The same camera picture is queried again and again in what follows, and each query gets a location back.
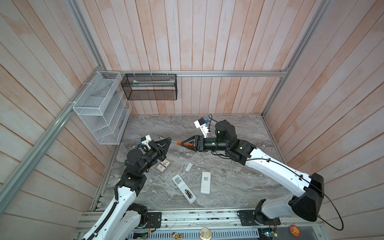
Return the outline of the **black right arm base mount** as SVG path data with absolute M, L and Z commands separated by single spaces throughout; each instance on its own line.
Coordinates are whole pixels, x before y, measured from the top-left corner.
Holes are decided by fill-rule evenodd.
M 270 219 L 263 213 L 255 210 L 241 210 L 237 212 L 242 226 L 279 226 L 281 220 L 279 218 Z

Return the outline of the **playing card box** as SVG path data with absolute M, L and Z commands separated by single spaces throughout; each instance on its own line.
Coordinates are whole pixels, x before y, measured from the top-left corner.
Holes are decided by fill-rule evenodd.
M 170 167 L 171 164 L 171 161 L 165 159 L 157 165 L 156 169 L 158 172 L 163 174 Z

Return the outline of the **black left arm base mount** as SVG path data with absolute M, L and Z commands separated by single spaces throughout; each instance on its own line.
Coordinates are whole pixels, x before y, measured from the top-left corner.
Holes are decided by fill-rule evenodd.
M 159 229 L 162 224 L 162 212 L 148 212 L 145 229 Z

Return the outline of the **red round sticker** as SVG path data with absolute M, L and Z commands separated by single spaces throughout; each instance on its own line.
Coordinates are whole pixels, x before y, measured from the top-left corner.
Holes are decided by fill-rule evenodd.
M 290 233 L 296 238 L 301 236 L 301 231 L 296 225 L 290 225 Z

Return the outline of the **orange black screwdriver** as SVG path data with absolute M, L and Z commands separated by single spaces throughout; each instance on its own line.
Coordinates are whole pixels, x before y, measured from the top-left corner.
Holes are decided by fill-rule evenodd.
M 193 148 L 194 147 L 194 145 L 192 144 L 192 143 L 185 143 L 185 144 L 182 144 L 180 141 L 172 141 L 173 143 L 176 143 L 178 146 L 188 146 L 188 147 L 191 147 L 191 148 Z

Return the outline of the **white battery cover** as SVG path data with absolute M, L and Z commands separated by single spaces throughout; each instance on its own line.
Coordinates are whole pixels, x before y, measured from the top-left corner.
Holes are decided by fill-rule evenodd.
M 192 168 L 193 164 L 192 163 L 189 163 L 185 169 L 186 172 L 189 172 Z

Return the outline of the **aluminium frame rail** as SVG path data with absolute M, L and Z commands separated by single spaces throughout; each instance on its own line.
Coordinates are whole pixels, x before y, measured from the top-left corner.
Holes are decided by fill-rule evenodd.
M 176 75 L 178 77 L 285 77 L 287 71 L 260 70 L 260 71 L 117 71 L 121 75 Z

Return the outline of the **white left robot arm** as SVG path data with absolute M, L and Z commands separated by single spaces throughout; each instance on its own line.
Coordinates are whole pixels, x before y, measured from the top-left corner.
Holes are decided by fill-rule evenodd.
M 155 224 L 160 220 L 153 221 L 148 215 L 148 208 L 135 203 L 135 200 L 147 180 L 145 173 L 159 160 L 166 159 L 171 143 L 171 138 L 150 141 L 147 152 L 143 153 L 141 148 L 128 152 L 126 168 L 114 187 L 114 198 L 98 221 L 83 236 L 84 240 L 126 240 L 136 228 L 149 228 L 146 236 L 156 230 Z

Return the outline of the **small colourful charm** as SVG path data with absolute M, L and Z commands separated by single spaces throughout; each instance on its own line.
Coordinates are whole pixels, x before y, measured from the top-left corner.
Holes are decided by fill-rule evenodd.
M 182 233 L 177 233 L 177 232 L 173 232 L 171 234 L 172 238 L 175 239 L 175 240 L 182 240 L 184 238 L 184 234 Z

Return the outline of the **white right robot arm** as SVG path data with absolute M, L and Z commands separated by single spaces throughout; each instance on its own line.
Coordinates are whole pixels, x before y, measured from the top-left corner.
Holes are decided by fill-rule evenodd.
M 324 178 L 319 174 L 308 175 L 270 157 L 252 143 L 238 139 L 236 129 L 223 120 L 215 125 L 214 138 L 208 137 L 211 121 L 203 118 L 195 121 L 202 135 L 195 135 L 178 145 L 194 152 L 211 152 L 254 169 L 278 182 L 290 191 L 285 197 L 262 199 L 254 210 L 258 225 L 278 221 L 279 217 L 298 216 L 315 222 L 324 199 Z

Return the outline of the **white slim remote control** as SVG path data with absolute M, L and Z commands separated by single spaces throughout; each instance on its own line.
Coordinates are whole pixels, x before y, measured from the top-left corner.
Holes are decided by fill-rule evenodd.
M 193 204 L 196 200 L 197 197 L 196 195 L 192 192 L 192 190 L 188 187 L 188 185 L 185 183 L 185 181 L 180 177 L 179 174 L 175 175 L 172 177 L 173 182 L 175 185 L 178 187 L 178 189 L 181 191 L 182 195 L 186 198 L 189 204 Z M 193 194 L 193 199 L 189 199 L 185 193 L 185 190 L 189 190 Z

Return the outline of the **round gold white badge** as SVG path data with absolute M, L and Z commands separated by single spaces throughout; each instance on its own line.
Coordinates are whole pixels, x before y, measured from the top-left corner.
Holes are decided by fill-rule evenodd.
M 211 240 L 212 236 L 213 236 L 212 231 L 209 228 L 207 227 L 201 228 L 200 230 L 201 240 Z

